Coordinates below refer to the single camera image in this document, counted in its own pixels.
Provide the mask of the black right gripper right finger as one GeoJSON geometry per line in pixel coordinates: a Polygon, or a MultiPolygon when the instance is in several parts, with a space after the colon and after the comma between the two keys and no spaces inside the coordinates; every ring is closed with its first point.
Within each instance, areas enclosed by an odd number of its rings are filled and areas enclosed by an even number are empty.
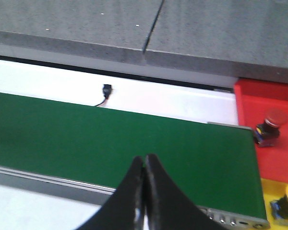
{"type": "Polygon", "coordinates": [[[155,154],[148,154],[145,158],[144,194],[151,230],[225,229],[178,188],[155,154]]]}

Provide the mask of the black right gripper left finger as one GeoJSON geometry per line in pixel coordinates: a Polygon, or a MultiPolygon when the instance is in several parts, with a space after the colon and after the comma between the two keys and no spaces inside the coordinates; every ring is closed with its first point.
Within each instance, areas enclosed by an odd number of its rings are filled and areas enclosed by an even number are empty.
{"type": "Polygon", "coordinates": [[[136,156],[123,180],[102,207],[79,230],[144,228],[143,160],[136,156]]]}

